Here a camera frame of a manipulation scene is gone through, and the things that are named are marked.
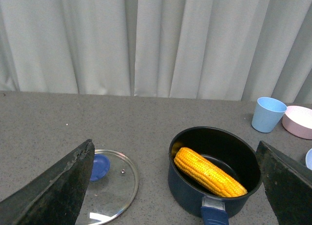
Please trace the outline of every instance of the blue pot handle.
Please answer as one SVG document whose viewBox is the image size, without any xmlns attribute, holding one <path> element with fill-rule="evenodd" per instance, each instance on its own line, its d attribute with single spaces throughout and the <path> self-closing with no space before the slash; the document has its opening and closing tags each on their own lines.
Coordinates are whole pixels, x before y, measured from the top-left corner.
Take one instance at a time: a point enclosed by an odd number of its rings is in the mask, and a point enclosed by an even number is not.
<svg viewBox="0 0 312 225">
<path fill-rule="evenodd" d="M 229 225 L 225 205 L 219 200 L 203 197 L 200 212 L 205 225 Z"/>
<path fill-rule="evenodd" d="M 229 216 L 224 210 L 202 206 L 200 211 L 205 225 L 229 225 Z"/>
</svg>

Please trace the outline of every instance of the white curtain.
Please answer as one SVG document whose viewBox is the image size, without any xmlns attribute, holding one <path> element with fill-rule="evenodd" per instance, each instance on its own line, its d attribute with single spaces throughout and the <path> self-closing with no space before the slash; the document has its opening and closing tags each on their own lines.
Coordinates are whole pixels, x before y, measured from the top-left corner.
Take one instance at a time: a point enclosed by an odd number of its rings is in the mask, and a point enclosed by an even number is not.
<svg viewBox="0 0 312 225">
<path fill-rule="evenodd" d="M 0 90 L 312 103 L 312 0 L 0 0 Z"/>
</svg>

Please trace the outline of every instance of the bowl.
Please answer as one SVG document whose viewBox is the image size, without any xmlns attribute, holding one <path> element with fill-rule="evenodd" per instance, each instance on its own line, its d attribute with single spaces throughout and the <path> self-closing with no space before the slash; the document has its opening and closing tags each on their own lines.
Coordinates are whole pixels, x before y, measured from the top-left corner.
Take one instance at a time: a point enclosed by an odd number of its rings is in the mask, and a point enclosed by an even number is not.
<svg viewBox="0 0 312 225">
<path fill-rule="evenodd" d="M 90 181 L 97 181 L 103 178 L 110 168 L 108 157 L 102 154 L 95 154 Z"/>
<path fill-rule="evenodd" d="M 282 124 L 293 135 L 312 140 L 312 109 L 297 105 L 288 106 Z"/>
<path fill-rule="evenodd" d="M 307 168 L 312 170 L 312 149 L 310 149 L 307 152 L 307 155 L 306 155 L 306 166 L 307 166 Z"/>
</svg>

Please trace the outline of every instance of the pot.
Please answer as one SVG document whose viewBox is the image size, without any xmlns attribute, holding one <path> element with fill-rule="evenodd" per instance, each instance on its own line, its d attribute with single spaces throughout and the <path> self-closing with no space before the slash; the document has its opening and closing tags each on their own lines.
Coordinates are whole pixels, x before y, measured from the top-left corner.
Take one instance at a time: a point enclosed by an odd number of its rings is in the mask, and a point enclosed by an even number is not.
<svg viewBox="0 0 312 225">
<path fill-rule="evenodd" d="M 216 196 L 180 171 L 174 157 L 188 147 L 240 182 L 248 191 L 239 197 Z M 189 213 L 202 217 L 206 225 L 228 225 L 247 199 L 260 187 L 261 173 L 255 151 L 242 139 L 214 127 L 192 127 L 177 134 L 169 148 L 168 183 L 176 201 Z"/>
</svg>

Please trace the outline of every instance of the light blue plastic cup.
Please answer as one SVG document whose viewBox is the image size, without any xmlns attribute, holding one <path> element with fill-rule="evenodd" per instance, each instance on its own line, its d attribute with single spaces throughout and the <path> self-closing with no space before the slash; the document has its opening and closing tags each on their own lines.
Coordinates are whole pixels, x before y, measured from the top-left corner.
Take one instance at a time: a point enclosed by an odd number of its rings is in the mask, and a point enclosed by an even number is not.
<svg viewBox="0 0 312 225">
<path fill-rule="evenodd" d="M 260 97 L 253 113 L 252 126 L 259 132 L 271 132 L 287 110 L 287 106 L 271 97 Z"/>
</svg>

